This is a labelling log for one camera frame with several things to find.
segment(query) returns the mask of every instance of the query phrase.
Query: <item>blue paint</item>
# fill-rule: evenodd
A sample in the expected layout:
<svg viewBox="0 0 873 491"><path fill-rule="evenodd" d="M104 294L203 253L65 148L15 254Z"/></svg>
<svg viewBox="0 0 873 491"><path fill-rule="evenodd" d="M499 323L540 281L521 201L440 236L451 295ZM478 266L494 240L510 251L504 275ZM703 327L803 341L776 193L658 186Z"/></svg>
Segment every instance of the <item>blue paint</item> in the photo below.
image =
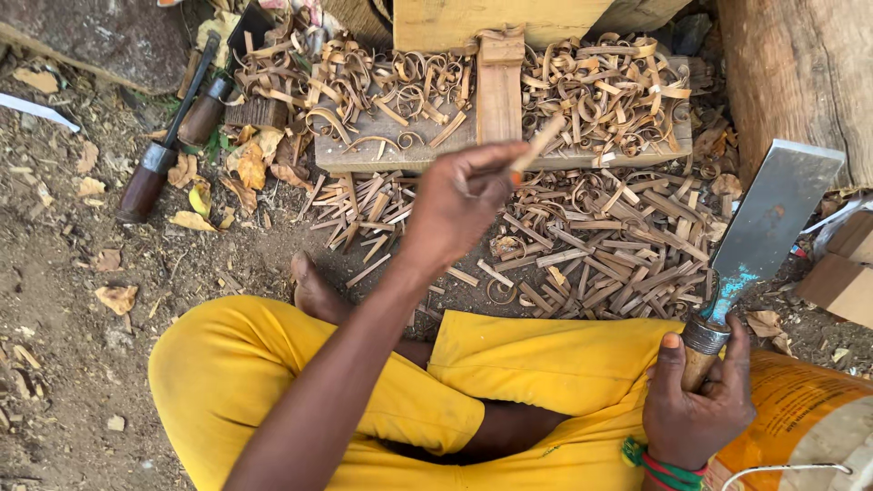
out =
<svg viewBox="0 0 873 491"><path fill-rule="evenodd" d="M704 319L711 315L713 322L724 326L725 315L731 310L733 302L743 293L743 290L760 279L758 274L749 273L749 268L744 264L739 265L737 269L739 272L736 275L719 278L721 288L718 291L718 299L701 312Z"/></svg>

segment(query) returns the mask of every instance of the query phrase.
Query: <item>person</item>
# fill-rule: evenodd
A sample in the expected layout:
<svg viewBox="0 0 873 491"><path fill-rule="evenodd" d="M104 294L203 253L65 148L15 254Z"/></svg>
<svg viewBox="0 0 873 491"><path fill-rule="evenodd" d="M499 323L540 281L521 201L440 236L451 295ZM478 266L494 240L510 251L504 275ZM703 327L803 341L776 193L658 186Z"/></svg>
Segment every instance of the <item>person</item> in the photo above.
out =
<svg viewBox="0 0 873 491"><path fill-rule="evenodd" d="M436 342L401 339L428 285L511 195L508 166L526 148L439 156L398 253L361 305L299 253L296 307L224 297L163 334L148 378L200 491L670 488L669 476L622 461L628 437L648 439L655 467L683 473L742 432L754 409L736 317L724 362L696 394L679 386L680 322L446 311Z"/></svg>

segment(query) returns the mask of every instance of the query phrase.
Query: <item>hand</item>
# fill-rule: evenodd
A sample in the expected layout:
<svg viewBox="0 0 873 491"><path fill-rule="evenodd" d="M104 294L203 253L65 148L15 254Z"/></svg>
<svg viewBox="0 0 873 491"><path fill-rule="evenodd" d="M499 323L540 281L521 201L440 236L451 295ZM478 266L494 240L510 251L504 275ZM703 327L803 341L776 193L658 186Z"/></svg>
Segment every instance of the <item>hand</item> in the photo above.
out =
<svg viewBox="0 0 873 491"><path fill-rule="evenodd" d="M727 316L731 338L725 360L716 360L699 394L682 392L685 347L676 333L661 341L657 362L647 370L649 395L643 429L652 459L696 471L752 423L749 336L736 315Z"/></svg>
<svg viewBox="0 0 873 491"><path fill-rule="evenodd" d="M527 143L494 143L436 158L422 176L399 257L438 276L476 246L512 194L507 167Z"/></svg>

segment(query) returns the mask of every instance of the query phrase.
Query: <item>cardboard box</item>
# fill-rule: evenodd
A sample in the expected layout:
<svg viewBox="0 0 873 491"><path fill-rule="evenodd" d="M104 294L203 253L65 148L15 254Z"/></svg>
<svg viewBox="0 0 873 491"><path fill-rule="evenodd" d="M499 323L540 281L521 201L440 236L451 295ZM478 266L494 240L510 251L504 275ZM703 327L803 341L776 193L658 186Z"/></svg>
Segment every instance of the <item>cardboard box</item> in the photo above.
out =
<svg viewBox="0 0 873 491"><path fill-rule="evenodd" d="M794 292L833 314L873 328L873 268L828 254Z"/></svg>
<svg viewBox="0 0 873 491"><path fill-rule="evenodd" d="M858 211L836 231L828 252L858 262L873 263L873 211Z"/></svg>

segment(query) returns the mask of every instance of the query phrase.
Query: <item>paper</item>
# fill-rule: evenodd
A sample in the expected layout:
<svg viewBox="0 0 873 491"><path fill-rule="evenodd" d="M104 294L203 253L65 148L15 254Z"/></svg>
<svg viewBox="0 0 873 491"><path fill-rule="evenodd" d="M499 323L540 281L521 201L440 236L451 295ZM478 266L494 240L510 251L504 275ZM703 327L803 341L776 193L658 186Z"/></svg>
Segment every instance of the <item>paper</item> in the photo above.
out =
<svg viewBox="0 0 873 491"><path fill-rule="evenodd" d="M27 100L22 100L18 97L12 97L11 95L0 93L0 106L6 106L10 109L15 109L23 113L33 114L34 116L39 116L40 118L46 118L47 120L55 121L67 126L70 130L73 131L73 133L79 132L78 126L69 122L64 116L58 114L58 112L54 109L40 106L39 104L34 104L33 102L28 102Z"/></svg>

